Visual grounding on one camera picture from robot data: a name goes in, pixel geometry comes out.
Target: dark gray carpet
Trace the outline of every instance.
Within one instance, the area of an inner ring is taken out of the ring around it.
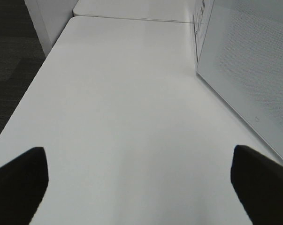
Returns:
[[[24,0],[0,0],[0,133],[44,59]]]

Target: white wall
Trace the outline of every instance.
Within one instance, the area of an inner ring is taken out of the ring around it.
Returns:
[[[42,49],[47,56],[65,25],[73,17],[78,0],[24,0]]]

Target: white table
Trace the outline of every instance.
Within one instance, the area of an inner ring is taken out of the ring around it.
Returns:
[[[195,0],[79,0],[74,16],[190,23]]]
[[[282,163],[196,77],[189,24],[75,17],[0,135],[0,166],[45,148],[32,225],[250,225],[236,144]]]

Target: mesh panel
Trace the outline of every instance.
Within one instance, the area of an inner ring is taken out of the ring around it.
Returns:
[[[283,18],[235,2],[214,66],[283,131]]]

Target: white desk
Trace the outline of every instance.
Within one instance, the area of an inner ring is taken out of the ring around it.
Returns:
[[[195,0],[79,0],[74,16],[190,23]]]
[[[46,150],[32,225],[250,225],[236,144],[280,162],[194,74],[189,24],[75,17],[0,135]]]

